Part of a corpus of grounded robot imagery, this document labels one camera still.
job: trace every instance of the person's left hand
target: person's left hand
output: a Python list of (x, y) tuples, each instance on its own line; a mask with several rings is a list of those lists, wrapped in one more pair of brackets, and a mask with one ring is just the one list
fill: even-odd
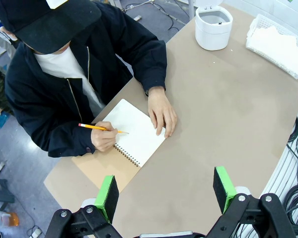
[(163, 87), (149, 89), (148, 112), (153, 126), (157, 129), (157, 135), (161, 134), (165, 124), (164, 137), (168, 138), (174, 132), (177, 124), (177, 114), (167, 99)]

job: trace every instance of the wrist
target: wrist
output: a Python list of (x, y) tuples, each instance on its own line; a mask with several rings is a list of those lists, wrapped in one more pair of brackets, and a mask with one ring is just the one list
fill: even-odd
[(164, 94), (164, 87), (162, 86), (155, 86), (152, 87), (148, 90), (148, 95), (150, 96), (150, 94)]

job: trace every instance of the white plastic basket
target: white plastic basket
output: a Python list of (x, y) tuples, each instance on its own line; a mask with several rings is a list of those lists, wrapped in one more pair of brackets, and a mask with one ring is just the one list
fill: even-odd
[(249, 46), (249, 39), (250, 37), (253, 35), (254, 31), (256, 28), (269, 28), (271, 26), (275, 26), (277, 31), (282, 34), (282, 35), (290, 35), (290, 36), (295, 36), (297, 39), (297, 46), (298, 46), (298, 35), (296, 35), (295, 33), (293, 33), (292, 31), (288, 30), (287, 28), (281, 26), (280, 24), (278, 24), (277, 22), (261, 15), (258, 14), (257, 17), (253, 20), (253, 22), (251, 23), (250, 27), (249, 27), (249, 31), (247, 33), (247, 41), (246, 41), (246, 48), (250, 49), (251, 51), (259, 54), (260, 56), (264, 57), (265, 59), (269, 60), (270, 62), (274, 63), (275, 65), (277, 65), (278, 67), (280, 67), (281, 69), (283, 69), (284, 71), (286, 71), (287, 73), (289, 73), (292, 77), (294, 77), (295, 79), (298, 79), (298, 74), (290, 71), (288, 68), (286, 68), (283, 64), (275, 61), (274, 59), (272, 59), (271, 57), (267, 56), (265, 53), (258, 51), (256, 49), (253, 49), (252, 47)]

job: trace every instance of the jacket zipper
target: jacket zipper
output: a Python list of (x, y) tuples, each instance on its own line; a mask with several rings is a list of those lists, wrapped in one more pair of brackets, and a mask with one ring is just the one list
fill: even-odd
[(70, 84), (69, 79), (67, 79), (67, 81), (68, 81), (68, 83), (69, 83), (70, 90), (71, 90), (72, 96), (73, 96), (73, 98), (74, 98), (74, 101), (75, 101), (75, 104), (76, 104), (76, 108), (77, 108), (77, 110), (78, 110), (78, 114), (79, 114), (79, 117), (80, 117), (80, 122), (83, 122), (83, 119), (81, 118), (80, 111), (79, 111), (79, 108), (78, 108), (78, 105), (77, 105), (77, 102), (76, 102), (76, 99), (75, 99), (75, 96), (74, 96), (74, 93), (73, 93), (73, 90), (72, 90), (72, 87), (71, 87), (71, 84)]
[(89, 82), (89, 48), (87, 47), (88, 52), (88, 62), (87, 62), (87, 81)]

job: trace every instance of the bolt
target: bolt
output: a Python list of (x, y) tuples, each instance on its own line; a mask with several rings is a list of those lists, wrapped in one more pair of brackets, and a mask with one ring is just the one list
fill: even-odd
[(267, 196), (267, 197), (265, 198), (265, 200), (266, 200), (266, 202), (270, 202), (270, 201), (272, 201), (272, 197), (271, 197), (271, 196)]
[(241, 201), (241, 202), (245, 201), (245, 199), (246, 198), (243, 195), (241, 195), (241, 196), (238, 197), (238, 200)]
[(64, 212), (61, 213), (61, 217), (66, 217), (67, 214), (68, 213), (66, 211), (64, 211)]
[(91, 213), (92, 211), (93, 211), (93, 209), (91, 207), (89, 207), (89, 208), (86, 209), (86, 212), (87, 213)]

